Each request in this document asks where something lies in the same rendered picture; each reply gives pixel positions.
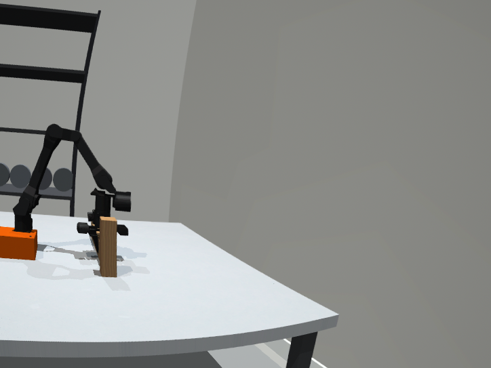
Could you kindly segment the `brown wooden post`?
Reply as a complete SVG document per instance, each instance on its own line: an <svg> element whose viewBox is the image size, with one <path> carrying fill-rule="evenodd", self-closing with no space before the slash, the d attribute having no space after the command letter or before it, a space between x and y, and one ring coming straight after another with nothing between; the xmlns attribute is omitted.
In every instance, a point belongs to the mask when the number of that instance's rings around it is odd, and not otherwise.
<svg viewBox="0 0 491 368"><path fill-rule="evenodd" d="M117 220L100 217L100 274L117 278Z"/></svg>

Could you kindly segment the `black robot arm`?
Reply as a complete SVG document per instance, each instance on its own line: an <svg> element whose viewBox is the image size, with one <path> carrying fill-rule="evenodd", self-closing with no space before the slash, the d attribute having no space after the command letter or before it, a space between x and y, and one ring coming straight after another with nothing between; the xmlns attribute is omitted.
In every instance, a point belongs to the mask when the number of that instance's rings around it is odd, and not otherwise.
<svg viewBox="0 0 491 368"><path fill-rule="evenodd" d="M52 153L59 145L61 140L67 140L75 143L75 146L91 169L97 187L106 189L109 193L114 194L108 195L105 194L105 191L95 188L94 191L90 193L91 195L96 196L95 209L111 210L112 197L115 211L131 212L131 192L116 191L116 188L114 188L112 184L113 179L111 175L101 166L101 164L99 164L99 162L97 162L94 154L83 139L82 134L77 130L64 129L56 124L51 124L46 130L43 150L41 151L39 159L37 160L30 182L22 193L19 203L13 208L15 214L14 232L30 233L33 230L33 219L31 218L31 213L36 205L39 204L39 199L41 198L41 194L39 194L39 187Z"/></svg>

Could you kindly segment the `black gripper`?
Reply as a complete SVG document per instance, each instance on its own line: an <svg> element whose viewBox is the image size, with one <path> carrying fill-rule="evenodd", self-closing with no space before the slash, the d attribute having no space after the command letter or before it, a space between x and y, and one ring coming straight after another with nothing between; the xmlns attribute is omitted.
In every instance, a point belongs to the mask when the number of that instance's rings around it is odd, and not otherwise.
<svg viewBox="0 0 491 368"><path fill-rule="evenodd" d="M96 247L96 251L98 252L99 250L99 246L98 246L98 235L96 233L96 231L100 231L100 229L97 229L97 228L100 228L100 217L110 217L110 210L97 210L95 209L95 226L90 226L88 225L87 223L84 223L84 222L78 222L77 223L77 232L78 233L82 233L82 234L89 234L93 240L94 240L94 244L95 244L95 247ZM117 225L117 232L123 236L128 236L129 235L129 232L128 232L128 229L127 227L124 225L124 224L118 224Z"/></svg>

